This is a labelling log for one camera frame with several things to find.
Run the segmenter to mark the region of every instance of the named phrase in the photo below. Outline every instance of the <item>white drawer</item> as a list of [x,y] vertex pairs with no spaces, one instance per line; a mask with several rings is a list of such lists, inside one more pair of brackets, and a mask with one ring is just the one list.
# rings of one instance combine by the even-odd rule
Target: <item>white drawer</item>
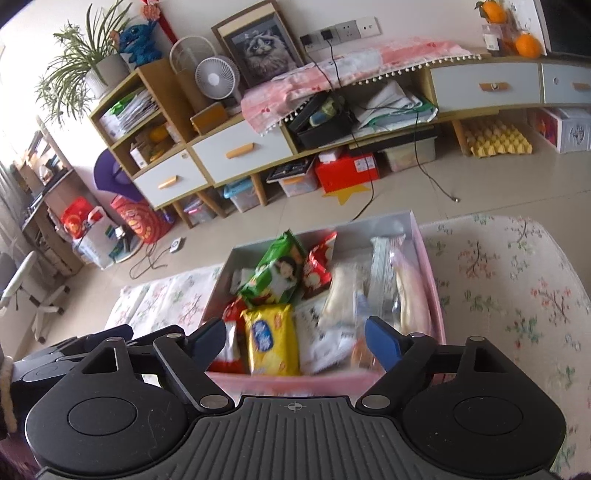
[[542,64],[546,103],[591,103],[591,69]]
[[[226,158],[228,152],[250,143],[252,151]],[[193,149],[216,184],[293,155],[279,128],[261,137],[245,121],[194,144]]]
[[442,112],[541,103],[537,63],[456,65],[432,69],[431,75]]
[[134,180],[144,197],[155,208],[170,203],[193,189],[207,185],[207,180],[186,150],[164,160]]

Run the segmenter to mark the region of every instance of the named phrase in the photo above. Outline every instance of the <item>yellow snack bag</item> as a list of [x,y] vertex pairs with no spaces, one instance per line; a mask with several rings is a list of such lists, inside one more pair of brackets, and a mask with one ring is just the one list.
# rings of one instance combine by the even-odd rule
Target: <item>yellow snack bag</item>
[[300,374],[291,305],[264,305],[242,312],[248,332],[248,364],[255,375]]

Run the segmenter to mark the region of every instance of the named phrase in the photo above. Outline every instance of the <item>plastic wrapper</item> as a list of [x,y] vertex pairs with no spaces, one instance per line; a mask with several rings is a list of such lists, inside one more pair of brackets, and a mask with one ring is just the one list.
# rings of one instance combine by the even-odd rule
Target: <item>plastic wrapper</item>
[[306,251],[287,231],[276,239],[238,294],[250,307],[290,301],[302,276]]
[[396,271],[400,296],[400,333],[408,335],[421,332],[431,335],[431,314],[419,269],[404,256],[400,248],[394,249],[391,261]]
[[226,322],[226,345],[209,366],[210,372],[225,374],[245,374],[244,363],[240,358],[236,322]]
[[230,293],[236,295],[240,288],[248,282],[254,274],[254,268],[240,268],[235,270],[232,275],[232,283],[230,284]]
[[236,331],[239,335],[244,335],[246,330],[244,326],[244,318],[242,312],[247,310],[248,306],[242,299],[232,300],[228,306],[224,309],[222,314],[222,320],[224,322],[236,322]]
[[368,303],[372,314],[380,317],[396,330],[400,330],[400,299],[396,270],[392,255],[402,247],[405,235],[395,237],[377,236],[371,239],[374,253],[371,261]]
[[372,314],[388,322],[403,335],[413,332],[430,335],[431,314],[423,278],[419,269],[402,253],[404,239],[404,235],[372,238],[374,255],[368,293],[369,307]]
[[372,370],[382,370],[378,360],[373,353],[369,351],[365,342],[365,322],[372,316],[372,310],[368,299],[361,292],[355,295],[355,323],[356,323],[356,342],[351,352],[351,367],[366,368]]
[[255,375],[299,375],[291,305],[266,305],[242,313],[248,332],[248,364]]
[[323,331],[349,325],[355,327],[355,296],[363,293],[363,283],[357,263],[339,263],[333,267],[333,280],[318,327]]
[[310,299],[330,287],[332,275],[328,266],[335,249],[335,240],[336,232],[332,232],[310,250],[304,264],[304,299]]
[[348,359],[355,345],[353,326],[336,326],[324,332],[318,327],[328,294],[294,306],[293,318],[300,350],[300,371],[313,375]]

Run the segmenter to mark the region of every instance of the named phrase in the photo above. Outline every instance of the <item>television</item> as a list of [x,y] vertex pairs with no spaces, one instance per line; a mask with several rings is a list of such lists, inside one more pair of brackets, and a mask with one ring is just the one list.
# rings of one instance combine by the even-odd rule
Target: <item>television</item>
[[534,0],[548,55],[591,57],[591,0]]

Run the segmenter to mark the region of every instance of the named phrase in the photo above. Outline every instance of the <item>drawer handle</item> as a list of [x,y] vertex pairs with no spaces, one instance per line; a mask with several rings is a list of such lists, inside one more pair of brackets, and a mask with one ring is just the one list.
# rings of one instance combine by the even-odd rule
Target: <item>drawer handle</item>
[[161,183],[160,185],[158,185],[158,188],[160,190],[162,190],[162,189],[165,189],[166,187],[170,187],[170,186],[174,185],[177,182],[178,182],[178,175],[175,175],[174,177],[170,177],[164,183]]
[[249,152],[253,151],[254,149],[255,149],[254,143],[247,143],[246,145],[235,148],[234,150],[230,150],[228,153],[226,153],[226,158],[229,160],[230,158],[239,157],[240,155],[244,155],[246,153],[249,153]]
[[573,82],[573,88],[577,92],[588,92],[589,90],[591,90],[591,85],[588,83]]
[[483,92],[504,92],[510,87],[507,82],[479,83],[478,85]]

